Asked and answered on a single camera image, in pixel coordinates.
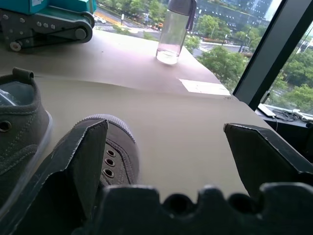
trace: window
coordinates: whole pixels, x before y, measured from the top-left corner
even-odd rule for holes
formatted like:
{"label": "window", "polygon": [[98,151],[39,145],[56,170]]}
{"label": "window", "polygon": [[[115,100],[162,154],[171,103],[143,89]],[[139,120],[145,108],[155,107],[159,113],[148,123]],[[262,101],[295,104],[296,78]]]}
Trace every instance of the window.
{"label": "window", "polygon": [[[97,2],[96,30],[159,40],[167,12],[167,0]],[[261,19],[259,13],[252,10],[258,2],[249,0],[246,4],[238,4],[239,1],[198,0],[193,29],[185,40],[185,46],[191,54],[231,92],[263,37],[267,28],[265,25],[271,21],[271,17]],[[278,6],[263,8],[265,12],[271,13],[268,15],[273,16]],[[231,22],[227,22],[226,18],[232,19]]]}
{"label": "window", "polygon": [[267,105],[313,115],[313,23],[280,70]]}

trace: clear water bottle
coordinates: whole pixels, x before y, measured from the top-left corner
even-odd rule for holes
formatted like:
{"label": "clear water bottle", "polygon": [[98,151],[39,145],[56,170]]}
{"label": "clear water bottle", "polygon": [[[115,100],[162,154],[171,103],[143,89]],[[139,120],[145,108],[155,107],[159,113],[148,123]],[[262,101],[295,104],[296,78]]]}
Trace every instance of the clear water bottle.
{"label": "clear water bottle", "polygon": [[156,58],[168,65],[178,62],[186,32],[192,29],[196,0],[170,0]]}

